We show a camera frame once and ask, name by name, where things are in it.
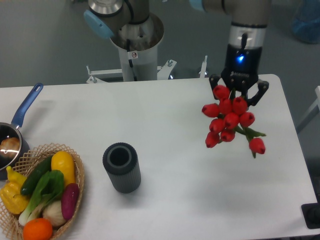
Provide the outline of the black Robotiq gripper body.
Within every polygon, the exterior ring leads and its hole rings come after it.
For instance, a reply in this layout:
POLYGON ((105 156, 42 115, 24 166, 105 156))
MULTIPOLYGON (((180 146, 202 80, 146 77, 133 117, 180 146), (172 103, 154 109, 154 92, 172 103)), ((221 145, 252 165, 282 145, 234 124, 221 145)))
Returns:
POLYGON ((227 88, 241 92, 245 97, 248 90, 258 81, 258 68, 262 47, 238 48, 227 46, 224 69, 221 77, 227 88))

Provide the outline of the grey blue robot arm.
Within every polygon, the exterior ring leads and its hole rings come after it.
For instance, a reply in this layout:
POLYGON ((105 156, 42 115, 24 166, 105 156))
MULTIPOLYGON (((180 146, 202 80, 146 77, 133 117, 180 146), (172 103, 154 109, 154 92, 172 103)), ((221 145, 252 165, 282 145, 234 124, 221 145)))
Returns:
MULTIPOLYGON (((268 90, 258 68, 271 11, 269 0, 192 0, 203 12, 222 12, 232 18, 224 69, 210 78, 215 87, 222 79, 231 90, 247 96, 257 85, 257 93, 246 99, 255 106, 268 90)), ((164 37, 162 21, 150 12, 147 0, 90 0, 83 14, 90 29, 102 39, 110 39, 119 52, 123 80, 158 79, 158 45, 164 37)))

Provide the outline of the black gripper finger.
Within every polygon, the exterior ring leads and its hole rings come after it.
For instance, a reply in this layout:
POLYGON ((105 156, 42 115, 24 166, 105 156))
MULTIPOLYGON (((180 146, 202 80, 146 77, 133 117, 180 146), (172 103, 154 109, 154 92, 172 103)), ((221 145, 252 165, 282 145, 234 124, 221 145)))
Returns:
POLYGON ((269 89, 269 82, 259 79, 257 81, 257 93, 252 98, 248 98, 246 100, 247 105, 256 106, 268 89, 269 89))
POLYGON ((212 92, 214 92, 214 88, 218 85, 219 80, 221 79, 221 75, 220 74, 212 74, 209 77, 209 83, 210 83, 210 87, 212 92))

